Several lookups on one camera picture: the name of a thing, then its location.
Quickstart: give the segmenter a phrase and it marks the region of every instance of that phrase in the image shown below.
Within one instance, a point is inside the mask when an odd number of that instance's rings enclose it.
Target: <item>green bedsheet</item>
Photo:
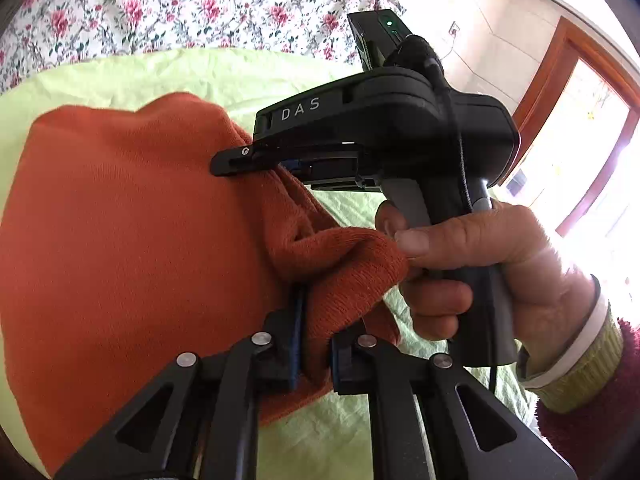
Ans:
[[[0,218],[31,123],[60,105],[137,110],[169,92],[188,91],[222,105],[233,120],[251,132],[260,108],[353,71],[347,65],[289,54],[195,49],[113,57],[43,72],[0,96]],[[369,193],[314,193],[340,224],[362,227],[373,226],[376,208],[383,199]],[[398,319],[404,352],[429,356],[444,348],[444,344],[425,342],[413,334],[397,288],[386,300]],[[2,346],[0,352],[4,363]],[[485,370],[473,373],[486,383]],[[518,386],[511,367],[500,370],[497,395],[530,423],[534,398]],[[0,425],[18,451],[44,471],[20,419],[3,366]],[[258,478],[372,478],[366,397],[328,394],[262,428]]]

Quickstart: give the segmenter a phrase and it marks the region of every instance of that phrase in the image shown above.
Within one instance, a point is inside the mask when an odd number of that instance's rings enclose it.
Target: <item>wall outlet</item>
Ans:
[[[458,26],[458,24],[456,22],[451,23],[451,26],[449,27],[449,35],[455,38],[456,34],[459,32],[460,27]]]

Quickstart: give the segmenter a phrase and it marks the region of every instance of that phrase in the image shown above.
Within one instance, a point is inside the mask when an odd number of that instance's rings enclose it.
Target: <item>wooden door frame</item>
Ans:
[[[507,175],[516,170],[530,149],[564,91],[578,59],[589,65],[619,94],[629,106],[629,114],[609,158],[580,202],[556,229],[562,236],[589,210],[606,186],[616,168],[618,157],[631,141],[640,118],[640,86],[603,46],[570,20],[560,17],[545,57],[513,113],[513,121],[520,131],[521,140],[520,149]]]

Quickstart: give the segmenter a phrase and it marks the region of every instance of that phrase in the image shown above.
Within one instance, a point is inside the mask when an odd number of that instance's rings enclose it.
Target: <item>orange fabric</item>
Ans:
[[[338,228],[283,169],[216,178],[249,136],[222,108],[172,94],[141,110],[62,107],[36,120],[0,226],[6,369],[50,474],[171,359],[225,351],[311,283],[306,378],[272,420],[328,389],[327,341],[406,273],[390,240]]]

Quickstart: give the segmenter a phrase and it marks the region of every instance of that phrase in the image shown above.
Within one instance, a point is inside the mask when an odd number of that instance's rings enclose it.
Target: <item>fingernail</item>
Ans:
[[[424,231],[409,229],[396,233],[398,248],[408,257],[421,256],[429,250],[429,237]]]

